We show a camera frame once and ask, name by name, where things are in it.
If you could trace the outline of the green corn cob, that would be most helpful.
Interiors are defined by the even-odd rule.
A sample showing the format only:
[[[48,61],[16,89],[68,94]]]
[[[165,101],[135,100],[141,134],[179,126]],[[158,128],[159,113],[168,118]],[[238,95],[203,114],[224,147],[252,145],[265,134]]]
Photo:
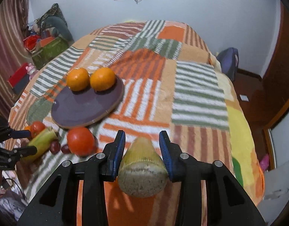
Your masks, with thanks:
[[[58,137],[52,127],[47,127],[41,131],[25,146],[25,148],[29,148],[29,151],[31,150],[30,147],[34,146],[36,147],[37,152],[33,155],[30,154],[27,157],[22,158],[23,162],[25,164],[33,163],[35,160],[41,157],[50,148],[51,143],[57,139]]]
[[[146,198],[161,192],[168,182],[168,172],[151,140],[137,137],[122,158],[118,183],[129,196]]]

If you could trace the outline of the large orange with Dole sticker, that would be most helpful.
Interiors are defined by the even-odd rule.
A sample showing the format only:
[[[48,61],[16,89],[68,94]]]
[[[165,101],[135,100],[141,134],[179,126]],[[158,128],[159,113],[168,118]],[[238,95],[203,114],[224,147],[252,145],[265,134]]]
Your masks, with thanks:
[[[82,91],[90,84],[89,73],[85,68],[75,68],[68,73],[67,87],[71,91]]]

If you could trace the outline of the smaller orange with sticker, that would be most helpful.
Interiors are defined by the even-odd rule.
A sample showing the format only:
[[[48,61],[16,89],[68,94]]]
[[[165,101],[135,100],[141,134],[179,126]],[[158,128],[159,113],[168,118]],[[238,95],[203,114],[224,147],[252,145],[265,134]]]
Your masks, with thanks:
[[[90,84],[94,91],[105,91],[111,88],[116,82],[114,71],[107,67],[96,70],[90,77]]]

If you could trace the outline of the red tomato left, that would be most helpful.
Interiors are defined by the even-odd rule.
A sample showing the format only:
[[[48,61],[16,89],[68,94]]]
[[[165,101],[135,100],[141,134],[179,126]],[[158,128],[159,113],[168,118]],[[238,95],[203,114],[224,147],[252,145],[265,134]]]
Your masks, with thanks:
[[[30,127],[31,137],[35,138],[44,129],[46,129],[46,126],[42,122],[34,121]]]

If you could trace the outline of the red tomato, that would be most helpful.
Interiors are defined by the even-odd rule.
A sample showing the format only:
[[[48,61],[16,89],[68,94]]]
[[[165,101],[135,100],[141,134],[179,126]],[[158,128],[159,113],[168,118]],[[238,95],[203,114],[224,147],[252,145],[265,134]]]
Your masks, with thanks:
[[[35,138],[44,129],[46,129],[46,126],[42,122],[34,121],[30,127],[31,137]]]
[[[96,147],[94,135],[86,127],[69,130],[67,133],[67,142],[71,153],[80,157],[91,155]]]

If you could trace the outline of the dark purple grape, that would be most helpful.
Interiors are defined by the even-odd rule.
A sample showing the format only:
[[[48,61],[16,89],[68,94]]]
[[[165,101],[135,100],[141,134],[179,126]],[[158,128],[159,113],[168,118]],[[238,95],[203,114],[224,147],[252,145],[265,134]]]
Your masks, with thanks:
[[[61,145],[60,145],[58,140],[54,140],[54,141],[51,142],[51,144],[50,144],[50,152],[53,155],[57,154],[60,151],[60,149],[61,149]]]

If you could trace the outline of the red tomato right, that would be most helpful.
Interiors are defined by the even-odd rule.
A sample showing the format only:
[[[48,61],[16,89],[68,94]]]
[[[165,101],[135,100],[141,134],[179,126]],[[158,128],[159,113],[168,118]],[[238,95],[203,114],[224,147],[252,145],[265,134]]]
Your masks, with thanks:
[[[67,133],[67,142],[71,153],[80,157],[91,155],[96,147],[94,135],[86,127],[69,130]]]

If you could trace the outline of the red box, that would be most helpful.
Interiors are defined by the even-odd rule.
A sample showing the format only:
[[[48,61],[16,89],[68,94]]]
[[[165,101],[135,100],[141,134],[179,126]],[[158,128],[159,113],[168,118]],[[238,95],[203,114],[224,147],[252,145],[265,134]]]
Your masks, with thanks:
[[[28,63],[24,63],[9,79],[10,84],[15,95],[21,94],[21,92],[26,88],[30,79],[27,71]]]

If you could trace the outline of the purple ceramic plate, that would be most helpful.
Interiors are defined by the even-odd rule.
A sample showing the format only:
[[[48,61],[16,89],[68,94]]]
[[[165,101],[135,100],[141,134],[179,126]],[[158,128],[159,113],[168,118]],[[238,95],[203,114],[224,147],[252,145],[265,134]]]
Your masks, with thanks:
[[[52,120],[64,129],[94,124],[115,110],[124,96],[124,91],[124,83],[118,76],[115,84],[102,92],[95,92],[91,87],[73,92],[69,87],[65,87],[53,101]]]

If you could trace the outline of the green patterned bag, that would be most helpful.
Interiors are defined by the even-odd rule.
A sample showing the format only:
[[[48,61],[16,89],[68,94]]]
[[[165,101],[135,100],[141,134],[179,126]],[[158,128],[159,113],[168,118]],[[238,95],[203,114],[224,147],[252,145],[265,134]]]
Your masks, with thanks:
[[[60,37],[53,39],[44,47],[32,53],[32,60],[35,67],[40,70],[51,60],[55,59],[62,52],[69,48],[68,43]]]

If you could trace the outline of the brown wooden door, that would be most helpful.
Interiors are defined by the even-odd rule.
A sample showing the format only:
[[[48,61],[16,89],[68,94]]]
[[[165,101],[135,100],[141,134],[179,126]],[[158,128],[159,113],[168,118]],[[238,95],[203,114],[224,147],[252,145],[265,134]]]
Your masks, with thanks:
[[[262,84],[266,95],[263,126],[266,126],[289,99],[289,11],[284,5],[278,40]]]

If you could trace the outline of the patchwork striped bedspread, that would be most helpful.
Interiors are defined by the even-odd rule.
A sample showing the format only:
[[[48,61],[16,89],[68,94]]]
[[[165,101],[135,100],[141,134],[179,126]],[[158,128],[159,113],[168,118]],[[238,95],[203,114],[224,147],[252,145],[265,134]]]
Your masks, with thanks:
[[[166,131],[172,143],[198,161],[222,161],[258,206],[264,177],[233,84],[206,43],[182,22],[125,22],[82,37],[32,78],[11,109],[10,126],[21,130],[40,121],[53,128],[61,147],[67,144],[71,129],[52,120],[53,101],[67,87],[71,70],[85,68],[91,77],[102,67],[122,79],[121,102],[106,117],[86,126],[96,141],[91,155],[61,150],[53,155],[49,148],[31,164],[18,162],[16,172],[28,204],[63,161],[87,161],[123,130],[123,156],[137,137],[145,137],[162,158],[159,134]],[[140,198],[124,193],[117,178],[104,182],[108,225],[176,225],[180,182],[168,177],[161,192]]]

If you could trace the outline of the striped curtain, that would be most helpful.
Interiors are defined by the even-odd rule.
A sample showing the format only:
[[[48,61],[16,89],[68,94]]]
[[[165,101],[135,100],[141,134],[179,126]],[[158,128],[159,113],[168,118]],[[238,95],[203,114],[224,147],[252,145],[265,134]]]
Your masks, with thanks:
[[[2,0],[0,4],[0,114],[8,118],[14,92],[8,82],[32,58],[24,47],[28,32],[29,0]]]

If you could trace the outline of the blue backpack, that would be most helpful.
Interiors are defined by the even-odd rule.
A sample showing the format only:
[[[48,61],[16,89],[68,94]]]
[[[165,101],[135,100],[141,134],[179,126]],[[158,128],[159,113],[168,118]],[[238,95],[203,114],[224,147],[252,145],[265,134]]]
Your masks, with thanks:
[[[238,49],[234,47],[227,48],[221,51],[216,56],[216,59],[220,62],[222,73],[226,75],[231,82],[234,82],[239,64]]]

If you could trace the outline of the grey plush pillow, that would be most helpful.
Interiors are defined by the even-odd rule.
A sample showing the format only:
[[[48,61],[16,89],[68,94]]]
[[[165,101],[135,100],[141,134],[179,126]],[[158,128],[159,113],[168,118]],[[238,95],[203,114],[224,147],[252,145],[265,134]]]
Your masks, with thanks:
[[[61,37],[68,45],[74,43],[73,36],[68,29],[68,24],[58,3],[54,3],[42,17],[34,21],[33,30],[38,35],[48,30],[53,37]]]

